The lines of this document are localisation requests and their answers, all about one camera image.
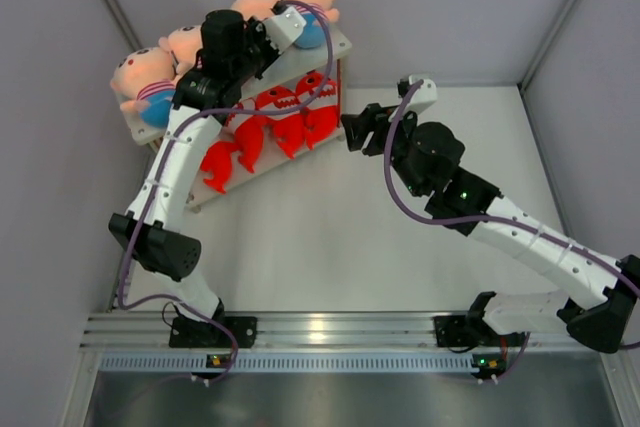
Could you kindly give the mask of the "red shark plush toy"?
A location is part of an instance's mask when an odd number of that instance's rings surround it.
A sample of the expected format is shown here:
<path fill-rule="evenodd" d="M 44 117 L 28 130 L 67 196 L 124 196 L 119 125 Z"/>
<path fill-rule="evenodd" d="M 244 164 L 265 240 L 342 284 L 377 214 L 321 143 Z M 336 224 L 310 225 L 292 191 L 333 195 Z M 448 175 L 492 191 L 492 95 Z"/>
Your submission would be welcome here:
<path fill-rule="evenodd" d="M 328 138 L 339 124 L 338 84 L 328 79 L 320 88 L 324 77 L 317 71 L 308 72 L 296 85 L 296 95 L 300 102 L 306 101 L 316 91 L 318 96 L 304 110 L 305 140 L 309 149 Z"/>
<path fill-rule="evenodd" d="M 233 109 L 234 113 L 225 123 L 225 129 L 232 137 L 230 153 L 238 153 L 237 162 L 253 174 L 264 147 L 263 127 L 266 121 L 262 116 L 252 115 L 258 111 L 254 98 L 239 102 Z"/>
<path fill-rule="evenodd" d="M 256 108 L 260 111 L 281 111 L 299 104 L 298 97 L 285 86 L 276 86 L 258 94 L 255 98 Z M 305 125 L 299 111 L 276 116 L 267 116 L 266 122 L 281 151 L 294 159 L 296 153 L 305 142 Z"/>

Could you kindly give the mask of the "boy doll plush striped shirt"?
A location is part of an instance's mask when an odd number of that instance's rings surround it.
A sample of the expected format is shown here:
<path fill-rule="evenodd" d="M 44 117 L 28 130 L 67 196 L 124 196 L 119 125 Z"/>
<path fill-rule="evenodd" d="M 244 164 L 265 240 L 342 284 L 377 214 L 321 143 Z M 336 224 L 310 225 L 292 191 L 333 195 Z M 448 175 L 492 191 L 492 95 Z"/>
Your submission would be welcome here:
<path fill-rule="evenodd" d="M 273 7 L 280 0 L 235 0 L 230 9 L 239 12 L 248 21 L 255 18 L 259 21 L 274 15 Z"/>
<path fill-rule="evenodd" d="M 158 39 L 158 46 L 169 52 L 176 63 L 176 73 L 184 74 L 196 64 L 196 54 L 202 48 L 199 24 L 180 27 Z"/>
<path fill-rule="evenodd" d="M 174 78 L 171 55 L 160 47 L 148 47 L 124 58 L 110 85 L 123 98 L 122 112 L 137 114 L 146 124 L 164 129 L 175 94 Z"/>
<path fill-rule="evenodd" d="M 303 3 L 303 6 L 295 5 L 295 8 L 306 21 L 303 33 L 297 39 L 295 45 L 300 49 L 315 49 L 322 46 L 325 43 L 325 36 L 315 13 L 320 15 L 326 25 L 336 23 L 340 18 L 340 11 L 334 6 L 336 0 L 293 1 Z"/>

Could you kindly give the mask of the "red shark plush purple fin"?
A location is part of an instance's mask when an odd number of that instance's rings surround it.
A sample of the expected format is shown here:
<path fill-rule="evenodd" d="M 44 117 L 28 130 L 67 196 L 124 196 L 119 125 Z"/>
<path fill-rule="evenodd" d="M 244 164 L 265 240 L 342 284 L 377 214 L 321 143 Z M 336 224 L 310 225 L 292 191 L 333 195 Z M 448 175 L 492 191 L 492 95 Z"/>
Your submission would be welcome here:
<path fill-rule="evenodd" d="M 201 165 L 203 183 L 220 194 L 225 194 L 225 186 L 233 173 L 232 154 L 239 150 L 232 141 L 217 141 L 207 150 Z"/>

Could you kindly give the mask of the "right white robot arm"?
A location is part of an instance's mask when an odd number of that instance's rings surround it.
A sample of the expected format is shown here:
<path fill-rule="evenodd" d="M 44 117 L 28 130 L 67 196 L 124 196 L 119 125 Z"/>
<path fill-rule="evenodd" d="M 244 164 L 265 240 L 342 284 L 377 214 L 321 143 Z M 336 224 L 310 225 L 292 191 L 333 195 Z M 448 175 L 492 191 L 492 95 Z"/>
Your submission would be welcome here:
<path fill-rule="evenodd" d="M 639 259 L 595 253 L 527 214 L 500 189 L 460 165 L 465 146 L 442 123 L 414 112 L 394 124 L 393 107 L 368 105 L 341 117 L 347 146 L 383 156 L 385 174 L 398 175 L 414 197 L 425 196 L 427 224 L 444 226 L 492 246 L 551 282 L 549 293 L 477 295 L 464 316 L 467 336 L 488 345 L 499 336 L 565 333 L 612 354 L 639 299 Z"/>

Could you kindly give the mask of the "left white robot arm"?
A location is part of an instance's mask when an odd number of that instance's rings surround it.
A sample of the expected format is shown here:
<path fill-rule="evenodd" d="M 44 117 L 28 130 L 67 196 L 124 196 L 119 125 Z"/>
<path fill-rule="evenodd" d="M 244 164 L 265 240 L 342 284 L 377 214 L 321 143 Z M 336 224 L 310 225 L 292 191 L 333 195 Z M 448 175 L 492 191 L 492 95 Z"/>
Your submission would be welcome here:
<path fill-rule="evenodd" d="M 181 232 L 183 212 L 208 148 L 217 140 L 244 84 L 263 73 L 304 27 L 291 7 L 279 5 L 265 19 L 244 19 L 233 10 L 208 13 L 194 66 L 178 81 L 165 138 L 139 193 L 109 230 L 125 253 L 120 274 L 132 262 L 164 281 L 163 299 L 193 320 L 191 333 L 204 346 L 226 333 L 224 306 L 197 271 L 199 240 Z"/>

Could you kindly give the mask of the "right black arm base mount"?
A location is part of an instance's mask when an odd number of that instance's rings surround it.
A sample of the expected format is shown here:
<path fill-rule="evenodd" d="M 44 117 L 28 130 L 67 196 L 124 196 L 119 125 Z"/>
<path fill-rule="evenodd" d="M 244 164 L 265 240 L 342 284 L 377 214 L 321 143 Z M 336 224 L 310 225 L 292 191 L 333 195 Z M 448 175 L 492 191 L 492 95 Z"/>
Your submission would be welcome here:
<path fill-rule="evenodd" d="M 466 315 L 436 316 L 436 343 L 454 353 L 466 353 L 480 347 L 521 347 L 524 333 L 497 334 L 483 320 Z"/>

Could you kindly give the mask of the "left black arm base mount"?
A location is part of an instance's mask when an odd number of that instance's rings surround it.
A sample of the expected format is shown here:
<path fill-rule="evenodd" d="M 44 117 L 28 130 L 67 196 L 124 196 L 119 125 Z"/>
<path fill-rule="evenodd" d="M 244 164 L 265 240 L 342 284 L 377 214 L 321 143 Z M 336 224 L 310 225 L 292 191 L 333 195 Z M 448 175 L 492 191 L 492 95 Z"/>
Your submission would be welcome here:
<path fill-rule="evenodd" d="M 239 348 L 251 348 L 257 337 L 258 319 L 253 316 L 227 316 L 222 322 Z M 179 349 L 230 348 L 232 339 L 211 323 L 177 316 L 171 324 L 169 347 Z"/>

